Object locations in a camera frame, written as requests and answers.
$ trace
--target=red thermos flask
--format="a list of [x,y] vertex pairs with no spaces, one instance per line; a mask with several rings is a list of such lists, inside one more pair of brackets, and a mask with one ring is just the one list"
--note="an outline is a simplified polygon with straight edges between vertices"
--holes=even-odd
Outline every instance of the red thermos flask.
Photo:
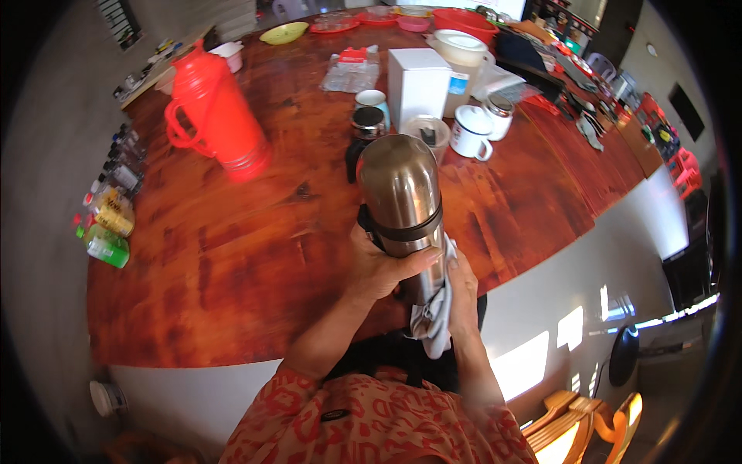
[[[173,101],[165,108],[170,142],[216,157],[229,178],[244,182],[265,171],[271,147],[252,115],[244,95],[229,71],[226,59],[203,50],[203,40],[193,51],[173,61],[176,69]],[[176,118],[182,108],[196,128],[190,138]]]

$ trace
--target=hand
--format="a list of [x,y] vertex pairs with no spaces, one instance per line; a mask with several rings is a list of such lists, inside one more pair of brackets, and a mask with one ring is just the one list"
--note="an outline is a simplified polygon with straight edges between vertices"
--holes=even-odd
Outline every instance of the hand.
[[346,294],[371,302],[389,295],[399,281],[418,275],[443,256],[442,249],[429,246],[406,258],[392,258],[373,244],[358,223],[350,231],[350,241],[354,263]]
[[455,344],[456,339],[473,334],[479,335],[479,318],[476,314],[476,288],[479,283],[471,270],[469,260],[458,248],[456,258],[448,261],[448,278],[453,291],[448,331]]

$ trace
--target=light blue mug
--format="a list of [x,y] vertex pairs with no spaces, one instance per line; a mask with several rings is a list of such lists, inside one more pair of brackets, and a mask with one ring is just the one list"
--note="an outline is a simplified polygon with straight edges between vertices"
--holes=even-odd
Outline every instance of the light blue mug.
[[364,106],[373,106],[384,112],[384,125],[387,127],[388,133],[390,126],[389,106],[387,105],[387,96],[384,92],[376,89],[358,92],[355,95],[355,109],[363,108]]

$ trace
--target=plastic bottle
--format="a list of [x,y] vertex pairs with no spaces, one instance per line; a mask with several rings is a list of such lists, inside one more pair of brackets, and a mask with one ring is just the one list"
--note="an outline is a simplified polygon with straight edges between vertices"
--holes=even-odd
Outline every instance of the plastic bottle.
[[97,179],[93,181],[93,185],[91,185],[91,193],[96,194],[102,189],[104,189],[106,186],[110,186],[117,192],[119,192],[124,198],[131,201],[131,199],[134,197],[134,193],[129,191],[126,187],[121,185],[121,183],[116,180],[116,178],[112,175],[105,175],[101,174],[98,176]]
[[96,222],[122,237],[128,237],[134,230],[131,201],[111,186],[100,189],[96,194],[86,194],[82,205],[88,208]]
[[467,33],[448,29],[437,30],[427,43],[453,69],[443,109],[443,117],[453,117],[453,112],[459,106],[469,103],[479,67],[487,54],[487,45]]
[[82,217],[75,215],[77,225],[75,235],[82,239],[88,254],[111,266],[123,268],[129,261],[129,243],[98,223],[94,223],[92,215],[88,215],[86,224],[81,224]]
[[142,188],[140,177],[120,161],[106,161],[103,163],[103,171],[114,177],[122,186],[134,194]]
[[111,161],[118,161],[131,171],[139,178],[144,178],[144,171],[142,170],[142,163],[134,155],[124,151],[121,147],[114,147],[111,145],[111,150],[108,151],[108,159]]
[[147,157],[147,149],[139,142],[139,134],[135,130],[129,129],[126,124],[121,124],[120,131],[114,134],[113,140],[118,146],[131,152],[138,161]]

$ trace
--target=round wooden table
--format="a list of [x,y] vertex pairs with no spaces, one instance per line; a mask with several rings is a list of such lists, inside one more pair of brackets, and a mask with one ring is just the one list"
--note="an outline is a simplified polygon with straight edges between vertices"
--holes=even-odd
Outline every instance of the round wooden table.
[[[422,34],[396,25],[307,32],[280,46],[260,42],[260,34],[243,38],[245,64],[235,74],[274,149],[259,178],[230,183],[216,160],[173,147],[162,117],[169,97],[150,89],[127,107],[148,144],[148,168],[135,199],[129,263],[115,269],[90,261],[88,322],[98,363],[208,367],[278,359],[343,288],[347,237],[362,199],[344,165],[354,96],[320,90],[328,59],[377,44],[376,88],[386,91],[387,51],[427,46]],[[599,163],[570,172],[560,157],[572,153],[555,150],[524,106],[489,161],[449,150],[439,169],[444,227],[471,261],[480,294],[593,227],[585,179],[606,182],[594,197],[611,192],[617,200],[643,178],[605,177]],[[544,113],[539,125],[551,137],[569,130],[540,108],[529,111]],[[615,169],[613,158],[633,155],[616,148],[599,156]],[[408,311],[391,298],[378,302],[356,338],[406,326]]]

